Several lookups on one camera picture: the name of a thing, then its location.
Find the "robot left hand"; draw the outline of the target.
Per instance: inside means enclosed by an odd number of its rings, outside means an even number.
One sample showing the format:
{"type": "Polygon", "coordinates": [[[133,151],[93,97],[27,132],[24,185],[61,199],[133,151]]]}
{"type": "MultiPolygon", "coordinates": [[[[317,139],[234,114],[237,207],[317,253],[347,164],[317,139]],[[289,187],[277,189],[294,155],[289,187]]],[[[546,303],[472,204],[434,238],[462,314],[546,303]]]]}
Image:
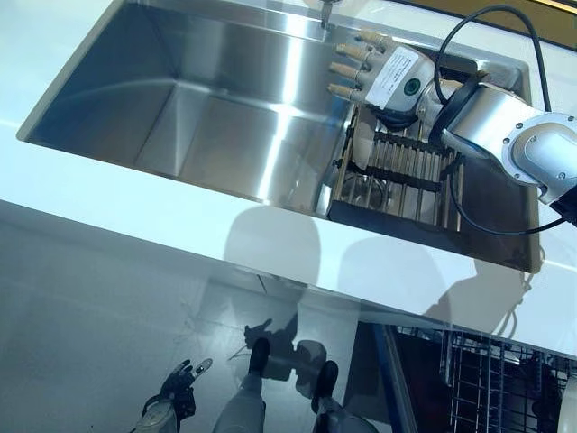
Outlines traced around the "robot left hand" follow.
{"type": "Polygon", "coordinates": [[[178,364],[160,387],[160,391],[143,405],[142,415],[157,403],[167,402],[174,410],[177,421],[192,417],[196,412],[193,382],[205,373],[213,363],[212,358],[193,365],[189,359],[178,364]]]}

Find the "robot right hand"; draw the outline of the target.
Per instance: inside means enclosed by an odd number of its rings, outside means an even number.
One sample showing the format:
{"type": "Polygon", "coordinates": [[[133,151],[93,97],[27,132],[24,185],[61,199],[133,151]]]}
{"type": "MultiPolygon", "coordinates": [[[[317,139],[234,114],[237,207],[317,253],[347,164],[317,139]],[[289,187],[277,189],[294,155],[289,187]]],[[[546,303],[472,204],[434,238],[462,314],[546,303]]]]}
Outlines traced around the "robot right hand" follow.
{"type": "Polygon", "coordinates": [[[435,64],[429,57],[369,30],[358,32],[355,43],[339,43],[334,50],[357,65],[330,64],[331,72],[350,82],[329,84],[333,96],[366,107],[391,131],[415,123],[433,129],[442,105],[433,84],[435,64]]]}

